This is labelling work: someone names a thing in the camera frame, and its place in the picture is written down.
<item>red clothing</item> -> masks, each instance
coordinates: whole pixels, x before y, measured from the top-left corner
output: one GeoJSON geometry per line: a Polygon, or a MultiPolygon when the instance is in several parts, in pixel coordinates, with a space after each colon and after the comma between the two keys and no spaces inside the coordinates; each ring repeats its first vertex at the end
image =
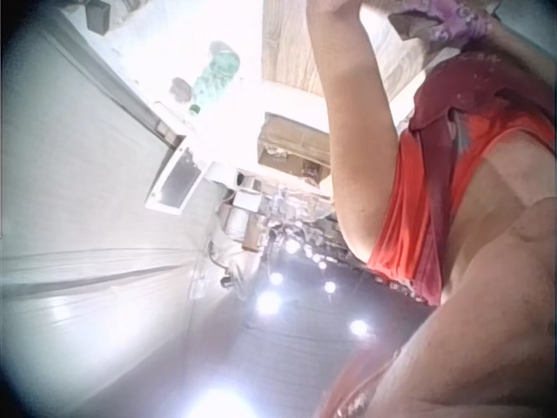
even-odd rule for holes
{"type": "Polygon", "coordinates": [[[433,71],[415,104],[400,138],[386,222],[367,265],[438,305],[449,227],[481,157],[511,131],[526,131],[553,152],[554,93],[497,57],[469,53],[433,71]],[[465,133],[455,141],[450,111],[465,133]]]}

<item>raised arm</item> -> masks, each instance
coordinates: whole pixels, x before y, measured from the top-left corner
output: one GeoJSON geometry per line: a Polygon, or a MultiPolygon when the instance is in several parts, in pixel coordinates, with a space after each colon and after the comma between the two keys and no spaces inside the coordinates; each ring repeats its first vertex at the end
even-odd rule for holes
{"type": "Polygon", "coordinates": [[[361,0],[308,0],[307,23],[331,129],[335,206],[363,261],[393,186],[397,133],[379,67],[359,20],[361,0]]]}
{"type": "Polygon", "coordinates": [[[547,85],[555,87],[555,60],[537,45],[515,35],[495,19],[493,19],[487,41],[514,57],[523,67],[547,85]]]}
{"type": "Polygon", "coordinates": [[[466,0],[399,0],[398,14],[391,22],[405,37],[454,46],[480,41],[480,47],[494,47],[513,57],[548,85],[555,87],[555,62],[545,51],[515,35],[486,11],[473,7],[466,0]],[[411,19],[397,18],[416,13],[439,21],[424,30],[412,30],[411,19]]]}

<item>hand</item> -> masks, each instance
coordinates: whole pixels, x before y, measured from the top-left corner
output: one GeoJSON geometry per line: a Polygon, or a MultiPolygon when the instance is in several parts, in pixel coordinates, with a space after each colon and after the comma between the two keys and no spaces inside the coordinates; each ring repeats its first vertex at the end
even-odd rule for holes
{"type": "Polygon", "coordinates": [[[493,21],[486,11],[476,10],[465,0],[399,0],[396,10],[389,20],[401,36],[457,47],[485,37],[493,21]],[[430,19],[430,24],[424,25],[425,19],[419,16],[430,19]]]}

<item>white wall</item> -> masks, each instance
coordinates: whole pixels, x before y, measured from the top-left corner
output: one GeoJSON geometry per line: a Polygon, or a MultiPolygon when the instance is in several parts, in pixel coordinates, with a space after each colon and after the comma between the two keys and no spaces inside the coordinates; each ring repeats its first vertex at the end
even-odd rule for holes
{"type": "Polygon", "coordinates": [[[3,52],[2,83],[3,369],[59,416],[185,329],[220,192],[144,209],[168,149],[40,30],[3,52]]]}

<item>ceiling light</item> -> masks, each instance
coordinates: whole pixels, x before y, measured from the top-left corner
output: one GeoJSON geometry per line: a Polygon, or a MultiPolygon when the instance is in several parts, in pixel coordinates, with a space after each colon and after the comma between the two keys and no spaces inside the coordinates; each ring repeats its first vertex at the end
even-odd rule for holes
{"type": "Polygon", "coordinates": [[[358,335],[358,337],[364,336],[367,334],[367,324],[362,320],[355,320],[350,324],[350,330],[354,335],[358,335]]]}
{"type": "Polygon", "coordinates": [[[325,291],[329,294],[333,294],[337,290],[337,285],[332,281],[327,281],[325,283],[325,291]]]}
{"type": "Polygon", "coordinates": [[[250,406],[232,391],[213,389],[195,405],[187,418],[256,418],[250,406]]]}
{"type": "Polygon", "coordinates": [[[282,277],[282,274],[280,273],[273,273],[271,274],[271,276],[269,277],[269,280],[271,281],[271,283],[275,286],[279,286],[280,284],[282,284],[283,280],[285,278],[282,277]]]}
{"type": "Polygon", "coordinates": [[[300,247],[302,247],[302,245],[295,239],[289,239],[285,243],[286,252],[289,254],[294,254],[300,247]]]}
{"type": "Polygon", "coordinates": [[[257,301],[258,312],[262,315],[274,315],[280,310],[282,300],[274,292],[263,292],[257,301]]]}
{"type": "Polygon", "coordinates": [[[308,246],[307,244],[304,245],[304,252],[305,252],[305,256],[310,259],[313,256],[313,250],[311,246],[308,246]]]}

